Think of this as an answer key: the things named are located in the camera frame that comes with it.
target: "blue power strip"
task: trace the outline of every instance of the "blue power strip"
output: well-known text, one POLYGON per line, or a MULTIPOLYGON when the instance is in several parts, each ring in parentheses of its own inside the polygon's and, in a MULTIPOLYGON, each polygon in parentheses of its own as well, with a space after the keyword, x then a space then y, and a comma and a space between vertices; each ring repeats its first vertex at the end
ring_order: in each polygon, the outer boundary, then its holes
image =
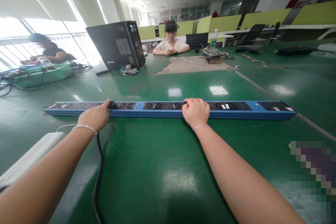
MULTIPOLYGON (((52 116, 79 116, 103 102, 55 102, 43 109, 52 116)), ((297 112, 282 101, 207 101, 210 119, 287 120, 297 112)), ((183 118, 183 101, 110 102, 110 117, 183 118)))

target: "water bottle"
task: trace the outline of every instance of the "water bottle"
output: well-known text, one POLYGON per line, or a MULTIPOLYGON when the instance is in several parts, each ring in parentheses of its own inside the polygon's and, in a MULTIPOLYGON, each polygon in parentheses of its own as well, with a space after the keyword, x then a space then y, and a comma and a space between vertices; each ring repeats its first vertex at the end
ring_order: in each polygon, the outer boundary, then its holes
POLYGON ((50 60, 48 60, 46 57, 44 57, 43 55, 39 55, 36 56, 38 58, 38 60, 44 64, 46 67, 51 67, 53 64, 50 62, 50 60))
POLYGON ((215 49, 216 43, 217 43, 217 38, 218 38, 218 29, 215 30, 215 34, 211 38, 209 51, 211 51, 212 49, 215 49))

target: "black computer case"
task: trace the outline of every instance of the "black computer case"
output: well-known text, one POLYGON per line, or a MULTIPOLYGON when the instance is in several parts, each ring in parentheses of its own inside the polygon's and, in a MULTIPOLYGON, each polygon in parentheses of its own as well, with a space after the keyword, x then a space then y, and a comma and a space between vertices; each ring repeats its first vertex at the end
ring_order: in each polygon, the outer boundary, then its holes
POLYGON ((122 66, 142 69, 146 63, 135 21, 123 21, 86 28, 108 69, 122 66))

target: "silver bracelet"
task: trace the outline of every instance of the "silver bracelet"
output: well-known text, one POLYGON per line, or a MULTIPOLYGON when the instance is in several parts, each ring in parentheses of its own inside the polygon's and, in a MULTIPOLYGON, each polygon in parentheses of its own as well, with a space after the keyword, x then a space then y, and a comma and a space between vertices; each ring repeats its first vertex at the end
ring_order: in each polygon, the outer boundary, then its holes
POLYGON ((196 127, 193 129, 193 131, 197 130, 199 127, 201 127, 201 126, 203 126, 203 125, 206 125, 206 124, 200 124, 200 125, 196 126, 196 127))
POLYGON ((95 138, 95 136, 97 135, 97 132, 95 131, 95 129, 90 127, 90 126, 87 126, 87 125, 77 125, 77 126, 73 127, 72 129, 74 130, 74 129, 80 128, 80 127, 88 128, 88 129, 92 130, 94 132, 93 138, 95 138))

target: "brown mat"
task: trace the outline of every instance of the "brown mat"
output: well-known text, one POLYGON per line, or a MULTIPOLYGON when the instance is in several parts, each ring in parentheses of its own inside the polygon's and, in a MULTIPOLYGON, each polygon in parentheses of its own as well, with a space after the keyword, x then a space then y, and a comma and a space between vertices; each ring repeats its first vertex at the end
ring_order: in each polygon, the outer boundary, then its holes
POLYGON ((200 56, 192 57, 172 57, 169 59, 170 64, 163 68, 161 72, 157 74, 177 74, 185 72, 207 72, 207 71, 218 71, 226 70, 230 65, 225 62, 221 64, 209 64, 205 59, 200 56))

